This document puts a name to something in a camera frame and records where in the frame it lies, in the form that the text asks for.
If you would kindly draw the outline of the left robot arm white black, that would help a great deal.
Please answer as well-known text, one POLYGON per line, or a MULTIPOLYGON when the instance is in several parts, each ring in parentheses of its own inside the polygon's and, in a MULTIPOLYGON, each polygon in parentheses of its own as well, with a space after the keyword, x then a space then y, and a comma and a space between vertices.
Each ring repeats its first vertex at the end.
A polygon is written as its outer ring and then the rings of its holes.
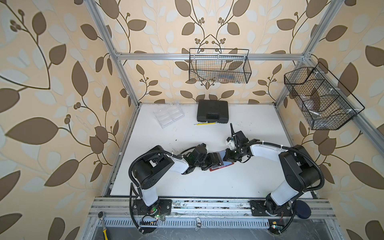
POLYGON ((144 204, 151 207, 159 199, 155 185, 168 171, 187 175, 196 168, 206 171, 221 163, 220 154, 208 153, 205 144, 191 147, 178 155, 157 145, 131 163, 129 177, 132 188, 137 191, 144 204))

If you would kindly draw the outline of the red leather card holder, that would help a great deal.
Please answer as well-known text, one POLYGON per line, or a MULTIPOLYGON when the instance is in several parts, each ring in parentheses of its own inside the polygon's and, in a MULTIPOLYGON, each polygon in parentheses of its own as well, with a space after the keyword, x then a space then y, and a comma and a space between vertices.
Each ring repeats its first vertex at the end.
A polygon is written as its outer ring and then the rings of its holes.
POLYGON ((219 170, 219 169, 222 169, 225 167, 232 166, 233 164, 234 164, 234 162, 223 162, 221 165, 212 166, 209 170, 210 170, 210 172, 212 172, 212 171, 216 171, 216 170, 219 170))

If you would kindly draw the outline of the grey credit card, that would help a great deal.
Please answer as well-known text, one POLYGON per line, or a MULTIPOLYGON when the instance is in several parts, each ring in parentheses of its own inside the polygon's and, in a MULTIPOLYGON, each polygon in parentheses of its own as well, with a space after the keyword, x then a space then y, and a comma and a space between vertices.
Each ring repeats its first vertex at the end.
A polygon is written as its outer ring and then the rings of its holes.
POLYGON ((209 156, 212 161, 212 166, 221 165, 224 162, 223 157, 225 156, 225 154, 226 154, 226 151, 210 153, 209 156))

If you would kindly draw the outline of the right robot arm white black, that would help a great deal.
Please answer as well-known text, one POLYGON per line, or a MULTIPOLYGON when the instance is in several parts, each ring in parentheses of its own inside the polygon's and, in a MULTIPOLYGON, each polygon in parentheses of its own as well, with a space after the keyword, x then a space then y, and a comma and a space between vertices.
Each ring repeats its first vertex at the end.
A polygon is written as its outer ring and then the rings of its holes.
POLYGON ((320 166, 301 145, 286 147, 260 140, 227 138, 225 160, 240 162, 244 156, 262 157, 281 164, 285 180, 267 195, 265 206, 269 213, 287 202, 297 200, 306 192, 321 189, 325 176, 320 166))

